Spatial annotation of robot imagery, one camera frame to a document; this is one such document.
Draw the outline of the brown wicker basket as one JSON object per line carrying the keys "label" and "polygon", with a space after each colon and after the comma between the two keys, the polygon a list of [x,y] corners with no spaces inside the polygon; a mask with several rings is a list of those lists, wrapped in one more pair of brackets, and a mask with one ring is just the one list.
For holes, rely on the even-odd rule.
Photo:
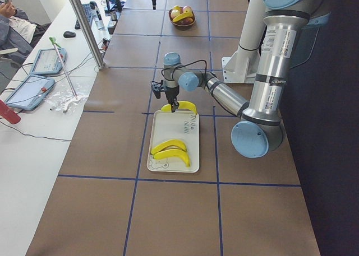
{"label": "brown wicker basket", "polygon": [[188,28],[192,26],[195,21],[195,13],[191,6],[174,6],[168,12],[171,24],[176,27]]}

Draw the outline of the white bear tray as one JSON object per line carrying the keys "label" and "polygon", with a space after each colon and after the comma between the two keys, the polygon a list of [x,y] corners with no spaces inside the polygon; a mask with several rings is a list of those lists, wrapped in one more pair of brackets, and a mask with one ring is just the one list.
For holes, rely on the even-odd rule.
{"label": "white bear tray", "polygon": [[199,159],[200,116],[189,110],[156,111],[150,136],[150,171],[195,173]]}

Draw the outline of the green red apple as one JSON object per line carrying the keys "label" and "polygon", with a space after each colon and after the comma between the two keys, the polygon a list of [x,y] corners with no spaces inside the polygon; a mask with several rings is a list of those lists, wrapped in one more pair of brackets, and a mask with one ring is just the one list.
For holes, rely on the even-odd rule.
{"label": "green red apple", "polygon": [[190,6],[184,6],[184,7],[182,8],[182,12],[183,12],[183,13],[190,13],[190,14],[192,14],[192,13],[193,13],[193,10],[192,10],[192,8],[191,8]]}

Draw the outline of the dark red fruit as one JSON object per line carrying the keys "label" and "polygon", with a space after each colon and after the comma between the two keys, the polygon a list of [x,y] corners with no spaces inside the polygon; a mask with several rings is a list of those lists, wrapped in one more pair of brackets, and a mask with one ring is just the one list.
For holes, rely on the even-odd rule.
{"label": "dark red fruit", "polygon": [[176,24],[180,25],[180,26],[190,26],[193,22],[194,22],[193,18],[186,17],[186,18],[181,19],[178,22],[176,22]]}

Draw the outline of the steel measuring cup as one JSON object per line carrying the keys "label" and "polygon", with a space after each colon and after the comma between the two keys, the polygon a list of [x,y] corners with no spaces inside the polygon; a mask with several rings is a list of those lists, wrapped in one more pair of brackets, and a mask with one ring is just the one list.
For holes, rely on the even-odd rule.
{"label": "steel measuring cup", "polygon": [[111,21],[117,21],[117,13],[115,11],[111,11],[109,13]]}

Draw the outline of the black keyboard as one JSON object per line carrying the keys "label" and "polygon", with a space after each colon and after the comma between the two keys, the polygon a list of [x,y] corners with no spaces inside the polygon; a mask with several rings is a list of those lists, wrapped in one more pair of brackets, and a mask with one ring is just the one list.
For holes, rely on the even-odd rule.
{"label": "black keyboard", "polygon": [[[84,10],[85,17],[86,17],[89,25],[91,26],[93,16],[92,16],[90,4],[89,3],[82,4],[82,7],[83,7],[83,10]],[[80,25],[79,21],[77,20],[76,23],[75,23],[75,30],[79,30],[79,29],[81,29],[81,25]]]}

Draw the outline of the black computer mouse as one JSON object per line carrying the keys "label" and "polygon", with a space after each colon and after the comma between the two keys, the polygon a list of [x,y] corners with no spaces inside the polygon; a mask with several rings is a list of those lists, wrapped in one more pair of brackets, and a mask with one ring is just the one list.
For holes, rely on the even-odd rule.
{"label": "black computer mouse", "polygon": [[73,31],[65,31],[63,33],[64,38],[74,38],[76,36],[76,33]]}

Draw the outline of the pink stick green clip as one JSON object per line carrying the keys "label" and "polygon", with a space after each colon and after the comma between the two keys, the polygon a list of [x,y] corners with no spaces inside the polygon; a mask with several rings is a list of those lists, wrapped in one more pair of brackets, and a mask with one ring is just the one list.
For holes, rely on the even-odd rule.
{"label": "pink stick green clip", "polygon": [[55,53],[56,53],[56,55],[58,57],[58,60],[59,60],[59,62],[61,64],[61,66],[62,66],[62,69],[63,69],[63,71],[65,73],[65,76],[67,78],[67,81],[68,81],[68,84],[69,84],[70,89],[72,91],[72,94],[77,99],[77,93],[76,93],[75,88],[74,88],[74,86],[73,86],[73,84],[71,82],[70,76],[69,76],[69,74],[68,74],[68,72],[66,70],[66,66],[65,66],[64,61],[62,59],[62,56],[61,56],[61,54],[59,52],[59,49],[61,49],[61,46],[57,44],[55,37],[49,37],[49,40],[50,40],[51,44],[54,47]]}

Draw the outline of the clear plastic bag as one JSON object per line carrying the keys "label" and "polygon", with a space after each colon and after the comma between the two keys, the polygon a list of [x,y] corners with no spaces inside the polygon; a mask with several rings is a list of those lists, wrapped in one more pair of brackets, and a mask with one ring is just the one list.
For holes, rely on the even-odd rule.
{"label": "clear plastic bag", "polygon": [[45,102],[49,104],[51,111],[57,111],[61,113],[74,112],[75,107],[87,100],[89,96],[89,86],[83,85],[79,82],[75,82],[73,85],[75,88],[75,96],[68,84],[65,82],[59,82],[56,86],[56,90],[53,90],[46,97]]}

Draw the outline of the blue teach pendant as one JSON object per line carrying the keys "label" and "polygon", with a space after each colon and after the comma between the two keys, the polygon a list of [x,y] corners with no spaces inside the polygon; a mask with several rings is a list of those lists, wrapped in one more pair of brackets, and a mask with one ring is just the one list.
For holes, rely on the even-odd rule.
{"label": "blue teach pendant", "polygon": [[55,80],[53,78],[29,74],[23,83],[5,100],[5,104],[21,110],[33,110],[51,92],[54,85]]}
{"label": "blue teach pendant", "polygon": [[62,65],[54,48],[41,49],[38,51],[30,74],[46,76],[54,75],[62,70]]}

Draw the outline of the seated person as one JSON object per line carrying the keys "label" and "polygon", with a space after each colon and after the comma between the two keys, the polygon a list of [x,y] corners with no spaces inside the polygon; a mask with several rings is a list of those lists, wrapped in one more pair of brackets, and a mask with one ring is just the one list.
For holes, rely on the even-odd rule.
{"label": "seated person", "polygon": [[6,57],[22,64],[50,27],[30,21],[26,12],[11,2],[1,2],[1,50],[16,48]]}

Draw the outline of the lower blue teach pendant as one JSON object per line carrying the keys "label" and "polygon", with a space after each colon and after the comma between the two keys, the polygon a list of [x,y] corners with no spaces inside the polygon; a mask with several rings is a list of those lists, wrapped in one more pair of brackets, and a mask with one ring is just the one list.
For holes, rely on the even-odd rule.
{"label": "lower blue teach pendant", "polygon": [[29,74],[23,83],[5,100],[5,104],[21,110],[33,110],[51,92],[54,85],[55,80],[53,78]]}

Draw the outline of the red water bottle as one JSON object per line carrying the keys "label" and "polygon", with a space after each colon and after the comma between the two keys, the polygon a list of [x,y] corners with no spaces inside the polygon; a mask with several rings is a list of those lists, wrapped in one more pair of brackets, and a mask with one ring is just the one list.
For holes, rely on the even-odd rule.
{"label": "red water bottle", "polygon": [[21,117],[10,109],[2,100],[0,101],[0,113],[1,116],[11,124],[17,124],[21,120]]}

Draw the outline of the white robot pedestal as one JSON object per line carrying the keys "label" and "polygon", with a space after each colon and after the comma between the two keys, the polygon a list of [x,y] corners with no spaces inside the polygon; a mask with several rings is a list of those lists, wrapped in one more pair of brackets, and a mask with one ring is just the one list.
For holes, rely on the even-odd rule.
{"label": "white robot pedestal", "polygon": [[287,84],[290,55],[284,54],[288,25],[282,10],[268,8],[266,0],[250,0],[239,40],[231,57],[222,58],[225,83],[253,83],[278,88]]}

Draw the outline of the aluminium frame post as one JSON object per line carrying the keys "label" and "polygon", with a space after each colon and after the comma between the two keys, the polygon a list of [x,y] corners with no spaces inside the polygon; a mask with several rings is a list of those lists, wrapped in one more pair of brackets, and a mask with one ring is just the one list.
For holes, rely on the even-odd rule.
{"label": "aluminium frame post", "polygon": [[101,70],[105,63],[103,61],[102,54],[98,48],[98,44],[96,43],[95,37],[93,35],[92,29],[87,21],[85,16],[85,12],[83,10],[82,4],[80,0],[69,0],[74,13],[76,15],[77,20],[79,21],[82,33],[84,34],[85,40],[88,44],[88,47],[93,55],[93,58],[96,62],[96,65],[99,70]]}

